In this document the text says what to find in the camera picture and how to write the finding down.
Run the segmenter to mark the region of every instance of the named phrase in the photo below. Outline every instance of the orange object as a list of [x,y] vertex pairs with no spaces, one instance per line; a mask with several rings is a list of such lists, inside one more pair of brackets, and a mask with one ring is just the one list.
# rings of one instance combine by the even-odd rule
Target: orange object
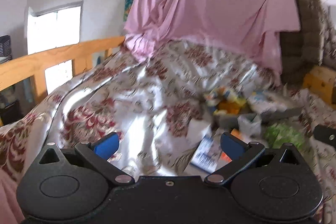
[[302,87],[318,95],[323,101],[336,109],[336,71],[315,66],[306,74]]
[[232,159],[230,159],[229,156],[226,155],[224,152],[221,154],[220,158],[224,161],[227,161],[228,163],[232,161]]
[[236,138],[240,139],[242,141],[242,134],[240,133],[239,130],[233,129],[231,131],[231,135],[235,136]]
[[227,101],[221,101],[218,106],[218,110],[226,110],[228,114],[237,115],[241,107],[237,103],[228,103]]

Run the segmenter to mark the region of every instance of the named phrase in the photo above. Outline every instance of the window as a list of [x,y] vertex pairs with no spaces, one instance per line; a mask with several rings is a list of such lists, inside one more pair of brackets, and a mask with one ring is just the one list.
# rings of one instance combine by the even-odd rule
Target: window
[[[80,35],[81,10],[82,3],[75,3],[41,12],[40,15],[30,12],[27,25],[28,54],[77,44]],[[46,69],[48,94],[66,83],[72,76],[71,60]]]

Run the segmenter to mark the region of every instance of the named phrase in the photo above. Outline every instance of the pink sheet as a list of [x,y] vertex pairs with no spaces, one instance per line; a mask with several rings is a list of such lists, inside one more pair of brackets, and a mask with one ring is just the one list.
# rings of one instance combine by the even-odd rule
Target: pink sheet
[[16,183],[0,170],[0,224],[18,224],[24,219],[16,201]]
[[125,44],[139,60],[172,39],[243,54],[281,73],[280,31],[298,31],[295,0],[134,0]]

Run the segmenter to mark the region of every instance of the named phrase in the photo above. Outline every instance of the wooden bed frame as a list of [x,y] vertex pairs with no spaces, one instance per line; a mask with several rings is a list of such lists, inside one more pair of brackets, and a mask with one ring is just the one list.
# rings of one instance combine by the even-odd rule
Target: wooden bed frame
[[44,71],[47,68],[72,60],[73,76],[92,69],[92,54],[105,51],[105,59],[113,48],[120,46],[125,37],[112,37],[26,55],[0,64],[0,90],[10,87],[26,78],[31,78],[35,104],[47,97]]

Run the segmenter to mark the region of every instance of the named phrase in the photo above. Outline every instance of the gray box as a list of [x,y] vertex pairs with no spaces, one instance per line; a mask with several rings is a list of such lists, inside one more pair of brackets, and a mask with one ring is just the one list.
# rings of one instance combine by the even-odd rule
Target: gray box
[[[275,112],[263,112],[260,114],[262,123],[275,122],[277,120],[286,119],[290,117],[299,116],[302,112],[302,107],[295,107],[286,109],[285,111],[275,111]],[[223,115],[217,116],[216,122],[220,128],[233,129],[238,128],[238,117],[243,116],[246,119],[252,121],[257,115],[256,113],[238,114],[238,115]]]

